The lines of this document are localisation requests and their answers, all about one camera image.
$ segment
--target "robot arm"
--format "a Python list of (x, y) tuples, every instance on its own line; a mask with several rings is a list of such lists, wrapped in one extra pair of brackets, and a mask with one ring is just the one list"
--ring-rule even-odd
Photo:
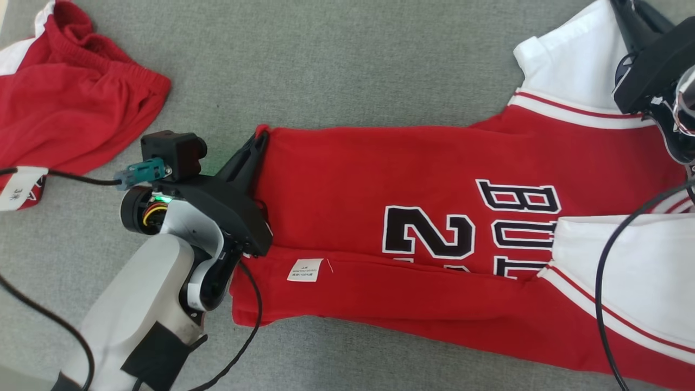
[[(126, 228), (153, 236), (80, 327), (95, 361), (90, 390), (169, 390), (188, 355), (206, 340), (204, 315), (222, 302), (239, 259), (265, 255), (272, 242), (248, 196), (267, 139), (253, 137), (209, 177), (199, 174), (205, 147), (194, 134), (165, 131), (142, 138), (144, 160), (162, 159), (167, 176), (158, 176), (152, 188), (132, 187), (123, 199)], [(168, 206), (163, 219), (160, 213), (147, 221), (143, 217), (156, 196), (169, 200)], [(88, 369), (84, 351), (76, 351), (53, 391), (81, 390)]]
[(678, 163), (695, 164), (695, 17), (674, 26), (642, 0), (610, 0), (629, 54), (613, 98), (623, 113), (644, 113)]

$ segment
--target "red fabric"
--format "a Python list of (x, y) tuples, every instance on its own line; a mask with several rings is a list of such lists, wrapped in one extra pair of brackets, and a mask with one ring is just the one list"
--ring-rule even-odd
[(18, 71), (0, 77), (0, 167), (84, 174), (152, 123), (171, 83), (96, 34), (73, 3), (59, 1), (45, 28)]
[[(325, 257), (316, 282), (291, 282), (297, 258)], [(611, 373), (596, 320), (539, 278), (515, 281), (367, 255), (273, 248), (245, 260), (263, 298), (263, 324), (313, 315), (357, 321), (473, 349)], [(253, 326), (256, 296), (244, 273), (231, 288), (234, 321)], [(623, 376), (695, 389), (695, 367), (608, 330)]]
[[(279, 128), (270, 132), (255, 195), (267, 208), (274, 246), (267, 257), (245, 262), (261, 288), (263, 324), (335, 317), (609, 373), (596, 320), (535, 277), (550, 251), (500, 247), (493, 224), (629, 214), (684, 178), (655, 127), (594, 129), (517, 106), (469, 128)], [(551, 185), (562, 208), (493, 210), (477, 179)], [(456, 235), (447, 217), (466, 215), (475, 225), (473, 253), (434, 257), (412, 228), (414, 254), (385, 253), (384, 213), (394, 205), (420, 207), (450, 243)], [(494, 275), (499, 257), (540, 266), (510, 271), (513, 280)], [(316, 282), (287, 281), (297, 259), (311, 258), (324, 259)], [(231, 294), (235, 322), (252, 326), (257, 303), (242, 273), (235, 273)], [(673, 388), (695, 384), (692, 365), (614, 333), (611, 341), (624, 376)]]

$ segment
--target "black tape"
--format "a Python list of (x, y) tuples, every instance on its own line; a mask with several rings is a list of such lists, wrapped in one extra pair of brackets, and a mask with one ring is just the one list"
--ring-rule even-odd
[(188, 355), (207, 340), (192, 346), (184, 344), (174, 333), (156, 322), (121, 367), (154, 391), (169, 391)]
[(58, 380), (56, 384), (53, 384), (51, 391), (82, 391), (82, 386), (61, 372), (58, 374)]

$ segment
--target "red stripe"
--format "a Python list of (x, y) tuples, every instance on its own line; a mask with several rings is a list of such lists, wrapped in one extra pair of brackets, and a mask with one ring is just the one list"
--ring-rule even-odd
[[(594, 298), (593, 298), (590, 294), (588, 294), (587, 292), (585, 292), (582, 288), (580, 288), (577, 284), (575, 284), (574, 281), (572, 281), (570, 278), (568, 278), (566, 275), (564, 275), (564, 274), (563, 274), (560, 270), (558, 270), (555, 266), (548, 265), (548, 268), (549, 268), (549, 269), (552, 269), (555, 273), (557, 273), (557, 274), (558, 274), (560, 277), (562, 277), (565, 281), (569, 282), (569, 284), (572, 285), (572, 287), (574, 287), (574, 289), (576, 289), (576, 290), (578, 290), (579, 292), (581, 292), (584, 296), (586, 296), (589, 300), (591, 300), (592, 303), (595, 303), (595, 302), (596, 302), (596, 301), (594, 300)], [(638, 333), (640, 333), (640, 334), (642, 334), (643, 336), (649, 338), (650, 340), (659, 342), (659, 343), (661, 343), (661, 344), (664, 344), (664, 345), (667, 345), (667, 346), (670, 346), (670, 347), (673, 347), (673, 348), (676, 348), (676, 349), (680, 349), (680, 350), (686, 351), (686, 352), (688, 352), (688, 353), (695, 353), (695, 349), (693, 349), (693, 348), (689, 348), (688, 346), (683, 346), (683, 345), (679, 345), (679, 344), (676, 344), (676, 343), (673, 343), (673, 342), (670, 342), (670, 341), (666, 341), (666, 340), (663, 340), (662, 338), (659, 338), (659, 337), (657, 337), (657, 336), (655, 336), (655, 335), (651, 335), (651, 334), (647, 333), (646, 331), (640, 329), (639, 327), (635, 326), (634, 324), (632, 324), (632, 323), (626, 321), (625, 319), (621, 318), (618, 314), (616, 314), (615, 312), (609, 310), (609, 309), (606, 308), (605, 306), (603, 306), (603, 310), (606, 311), (607, 313), (609, 313), (609, 314), (610, 314), (612, 317), (614, 317), (615, 319), (618, 319), (618, 321), (620, 321), (622, 324), (624, 324), (624, 325), (626, 325), (627, 327), (633, 329), (634, 331), (637, 331)]]
[(545, 104), (549, 104), (551, 106), (559, 107), (561, 109), (567, 110), (567, 111), (572, 111), (574, 113), (579, 113), (579, 114), (584, 114), (584, 115), (589, 115), (591, 117), (598, 117), (598, 118), (612, 118), (616, 120), (627, 120), (631, 118), (641, 118), (641, 115), (639, 114), (603, 114), (603, 113), (594, 113), (592, 111), (586, 111), (586, 110), (581, 110), (577, 109), (575, 107), (571, 106), (565, 106), (564, 104), (560, 104), (557, 102), (553, 102), (552, 100), (548, 100), (542, 97), (537, 97), (536, 95), (532, 95), (529, 93), (522, 93), (522, 92), (517, 92), (514, 93), (514, 95), (518, 95), (521, 97), (527, 97), (533, 100), (537, 100), (539, 102), (543, 102)]
[(669, 210), (666, 211), (666, 213), (667, 214), (673, 214), (677, 208), (681, 207), (686, 202), (690, 203), (690, 198), (683, 198), (682, 200), (678, 201), (678, 203), (675, 204), (674, 206), (670, 207)]

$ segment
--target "white sleeve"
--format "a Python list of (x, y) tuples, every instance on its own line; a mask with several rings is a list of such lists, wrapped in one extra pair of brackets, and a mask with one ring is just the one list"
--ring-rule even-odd
[[(625, 216), (560, 218), (553, 260), (539, 277), (592, 316), (596, 267)], [(695, 364), (695, 215), (647, 214), (614, 244), (603, 276), (605, 325), (629, 340)]]
[(517, 92), (579, 112), (620, 115), (612, 91), (626, 54), (609, 0), (597, 0), (558, 29), (516, 47), (525, 75)]

